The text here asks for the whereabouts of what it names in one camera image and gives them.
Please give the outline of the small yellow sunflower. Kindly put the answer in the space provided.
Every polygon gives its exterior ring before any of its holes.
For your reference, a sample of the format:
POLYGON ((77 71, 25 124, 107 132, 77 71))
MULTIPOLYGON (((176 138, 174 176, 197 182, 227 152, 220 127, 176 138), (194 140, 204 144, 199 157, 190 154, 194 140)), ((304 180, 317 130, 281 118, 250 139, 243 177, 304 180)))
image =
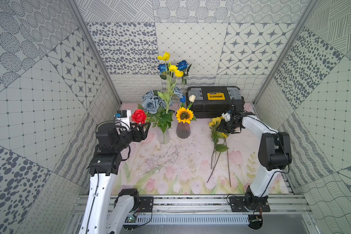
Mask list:
POLYGON ((176 112, 176 119, 178 123, 187 123, 190 124, 191 121, 196 121, 196 116, 193 111, 185 107, 180 107, 176 112))

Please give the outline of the yellow carnation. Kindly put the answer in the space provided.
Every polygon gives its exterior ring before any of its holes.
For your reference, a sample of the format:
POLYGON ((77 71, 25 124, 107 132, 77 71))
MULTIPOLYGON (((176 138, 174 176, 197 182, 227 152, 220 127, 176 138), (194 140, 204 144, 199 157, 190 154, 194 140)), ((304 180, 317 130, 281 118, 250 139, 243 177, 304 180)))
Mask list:
POLYGON ((209 128, 211 130, 211 139, 214 146, 211 155, 211 168, 214 167, 214 158, 217 156, 217 153, 225 152, 228 149, 228 147, 226 146, 227 135, 217 130, 222 120, 224 120, 223 117, 217 117, 213 118, 212 121, 209 123, 209 128))

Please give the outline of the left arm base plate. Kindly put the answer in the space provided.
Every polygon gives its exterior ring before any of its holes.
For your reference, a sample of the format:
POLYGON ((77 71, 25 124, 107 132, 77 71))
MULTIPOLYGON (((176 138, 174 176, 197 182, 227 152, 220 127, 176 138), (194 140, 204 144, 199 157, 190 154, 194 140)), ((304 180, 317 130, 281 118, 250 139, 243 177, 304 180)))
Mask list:
POLYGON ((154 197, 139 196, 137 213, 151 213, 153 211, 154 197))

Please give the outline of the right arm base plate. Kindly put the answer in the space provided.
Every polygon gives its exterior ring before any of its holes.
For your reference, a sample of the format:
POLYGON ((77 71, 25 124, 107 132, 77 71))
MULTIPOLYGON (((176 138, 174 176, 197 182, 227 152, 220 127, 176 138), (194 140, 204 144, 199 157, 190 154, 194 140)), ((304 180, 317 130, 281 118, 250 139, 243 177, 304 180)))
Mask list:
POLYGON ((242 196, 228 196, 227 202, 232 212, 270 212, 268 197, 253 197, 246 199, 242 196))

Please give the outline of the yellow poppy spray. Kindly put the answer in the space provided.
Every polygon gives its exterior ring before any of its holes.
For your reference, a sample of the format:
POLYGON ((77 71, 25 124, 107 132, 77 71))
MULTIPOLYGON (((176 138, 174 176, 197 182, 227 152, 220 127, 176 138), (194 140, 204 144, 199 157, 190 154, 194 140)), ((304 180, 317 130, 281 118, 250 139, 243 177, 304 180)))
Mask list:
POLYGON ((169 107, 174 95, 177 78, 183 76, 183 72, 179 71, 176 65, 172 65, 170 62, 170 53, 165 52, 163 56, 158 56, 159 61, 163 61, 167 64, 167 80, 166 81, 166 91, 159 92, 159 97, 165 102, 166 113, 169 112, 169 107))

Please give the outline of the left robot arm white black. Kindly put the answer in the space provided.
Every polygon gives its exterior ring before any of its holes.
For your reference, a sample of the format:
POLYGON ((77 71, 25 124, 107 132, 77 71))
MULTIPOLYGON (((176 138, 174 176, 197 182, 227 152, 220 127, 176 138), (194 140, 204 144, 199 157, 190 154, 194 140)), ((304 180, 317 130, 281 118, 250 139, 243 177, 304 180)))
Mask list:
POLYGON ((123 189, 113 211, 108 214, 109 201, 120 163, 121 152, 132 142, 141 142, 148 136, 150 123, 137 124, 105 121, 96 129, 98 144, 89 165, 90 189, 79 232, 81 234, 118 234, 131 211, 139 208, 139 192, 123 189))

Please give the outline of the yellow sunflower with bud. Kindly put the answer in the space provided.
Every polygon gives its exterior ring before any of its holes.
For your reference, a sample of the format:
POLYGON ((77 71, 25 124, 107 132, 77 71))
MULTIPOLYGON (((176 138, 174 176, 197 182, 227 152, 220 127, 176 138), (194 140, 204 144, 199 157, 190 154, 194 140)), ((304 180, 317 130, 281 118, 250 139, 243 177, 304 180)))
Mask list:
POLYGON ((211 133, 211 138, 214 144, 214 149, 211 155, 211 173, 209 175, 209 178, 207 182, 210 181, 212 175, 214 174, 215 168, 218 164, 218 161, 220 159, 220 156, 223 152, 228 151, 228 146, 227 146, 227 135, 225 133, 218 132, 216 130, 213 130, 211 133))

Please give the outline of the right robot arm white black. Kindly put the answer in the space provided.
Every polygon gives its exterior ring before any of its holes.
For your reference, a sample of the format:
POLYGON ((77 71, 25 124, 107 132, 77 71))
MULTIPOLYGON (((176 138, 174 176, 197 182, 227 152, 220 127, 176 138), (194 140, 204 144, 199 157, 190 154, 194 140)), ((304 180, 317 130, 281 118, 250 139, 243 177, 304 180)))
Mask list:
POLYGON ((292 162, 290 136, 279 132, 262 122, 252 112, 241 112, 235 116, 222 114, 218 130, 226 134, 235 134, 235 129, 248 129, 260 139, 258 161, 260 166, 257 175, 247 187, 244 206, 248 211, 256 211, 267 203, 269 187, 279 173, 292 162))

